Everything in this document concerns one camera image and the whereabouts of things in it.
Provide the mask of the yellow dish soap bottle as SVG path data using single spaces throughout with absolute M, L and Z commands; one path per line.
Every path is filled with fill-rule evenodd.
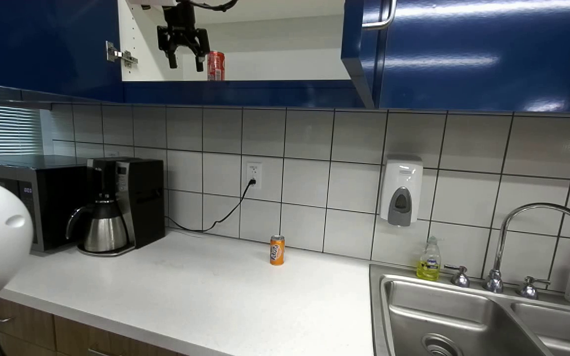
M 416 277 L 425 281 L 437 281 L 441 268 L 441 252 L 435 236 L 429 236 L 425 250 L 419 257 Z

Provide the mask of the chrome tap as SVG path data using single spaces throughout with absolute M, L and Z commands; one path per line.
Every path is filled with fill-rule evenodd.
M 500 232 L 498 235 L 497 253 L 494 258 L 493 268 L 491 268 L 488 277 L 484 280 L 482 284 L 483 288 L 486 291 L 495 294 L 502 294 L 504 292 L 504 282 L 502 281 L 502 273 L 500 267 L 502 263 L 503 252 L 505 247 L 505 238 L 507 235 L 507 231 L 509 229 L 509 224 L 511 223 L 511 220 L 513 220 L 513 218 L 516 217 L 518 214 L 536 208 L 547 208 L 549 210 L 561 212 L 566 216 L 570 217 L 570 208 L 556 203 L 548 203 L 548 202 L 536 202 L 536 203 L 525 204 L 520 207 L 516 207 L 511 212 L 509 212 L 505 216 L 500 226 Z

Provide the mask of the white wall socket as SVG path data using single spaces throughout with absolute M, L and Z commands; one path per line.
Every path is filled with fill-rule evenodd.
M 246 178 L 252 183 L 250 185 L 252 189 L 262 189 L 262 162 L 247 162 Z

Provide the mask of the black microwave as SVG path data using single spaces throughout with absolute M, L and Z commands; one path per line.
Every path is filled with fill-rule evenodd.
M 33 222 L 32 252 L 72 243 L 66 225 L 88 200 L 87 166 L 63 155 L 0 155 L 0 185 L 16 195 Z

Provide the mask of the steel sink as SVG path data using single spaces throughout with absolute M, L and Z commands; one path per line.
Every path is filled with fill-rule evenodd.
M 374 356 L 570 356 L 570 303 L 369 266 Z

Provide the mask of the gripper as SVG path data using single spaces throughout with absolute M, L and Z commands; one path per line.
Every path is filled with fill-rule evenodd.
M 204 71 L 206 56 L 210 53 L 210 42 L 206 29 L 196 29 L 196 18 L 190 0 L 177 0 L 174 6 L 163 7 L 166 26 L 157 27 L 158 49 L 164 52 L 170 68 L 177 68 L 178 46 L 192 46 L 196 58 L 197 72 Z

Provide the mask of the steel coffee carafe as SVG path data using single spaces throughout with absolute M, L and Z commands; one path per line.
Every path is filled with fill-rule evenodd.
M 77 222 L 88 216 L 84 234 L 75 237 Z M 77 208 L 66 224 L 66 239 L 79 241 L 77 248 L 88 255 L 117 257 L 135 248 L 115 194 L 100 194 L 92 203 Z

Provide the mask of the chrome tap lever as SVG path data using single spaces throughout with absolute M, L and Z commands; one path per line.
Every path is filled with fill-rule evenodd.
M 516 288 L 516 294 L 530 300 L 540 300 L 539 292 L 535 286 L 536 283 L 541 283 L 545 286 L 549 286 L 551 284 L 548 279 L 538 279 L 527 275 L 522 284 Z
M 445 264 L 444 268 L 446 270 L 454 270 L 455 273 L 450 278 L 450 283 L 458 286 L 459 288 L 469 288 L 471 281 L 468 278 L 468 269 L 466 266 L 455 266 L 450 264 Z

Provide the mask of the open blue cupboard door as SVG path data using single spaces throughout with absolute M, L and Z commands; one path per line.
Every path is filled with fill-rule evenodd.
M 380 107 L 389 27 L 365 30 L 388 14 L 389 0 L 344 0 L 341 60 L 366 108 Z

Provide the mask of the red soda can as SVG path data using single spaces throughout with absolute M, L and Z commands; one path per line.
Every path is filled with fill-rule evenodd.
M 225 80 L 225 55 L 223 52 L 211 50 L 207 56 L 208 81 Z

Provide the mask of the wooden drawer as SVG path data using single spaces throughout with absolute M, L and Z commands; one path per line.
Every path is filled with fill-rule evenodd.
M 54 317 L 54 328 L 56 350 L 66 356 L 88 356 L 88 348 L 121 356 L 185 356 L 58 316 Z
M 43 349 L 56 350 L 54 316 L 51 313 L 0 298 L 0 318 L 6 317 L 16 317 L 16 320 L 0 324 L 0 333 Z

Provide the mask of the window blinds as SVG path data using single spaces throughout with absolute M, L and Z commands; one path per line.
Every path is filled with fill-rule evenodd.
M 44 152 L 41 111 L 0 106 L 0 155 Z

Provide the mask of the orange soda can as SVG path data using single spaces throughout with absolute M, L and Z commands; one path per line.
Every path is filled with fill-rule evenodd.
M 285 261 L 285 237 L 272 236 L 270 243 L 270 263 L 272 266 L 281 266 Z

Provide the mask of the closed blue cupboard door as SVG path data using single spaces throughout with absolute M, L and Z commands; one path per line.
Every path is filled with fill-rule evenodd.
M 570 0 L 397 0 L 380 108 L 570 112 Z

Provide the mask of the black coffee maker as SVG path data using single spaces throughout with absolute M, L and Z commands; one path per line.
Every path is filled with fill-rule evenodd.
M 164 162 L 129 156 L 87 160 L 92 202 L 115 194 L 135 249 L 165 236 Z

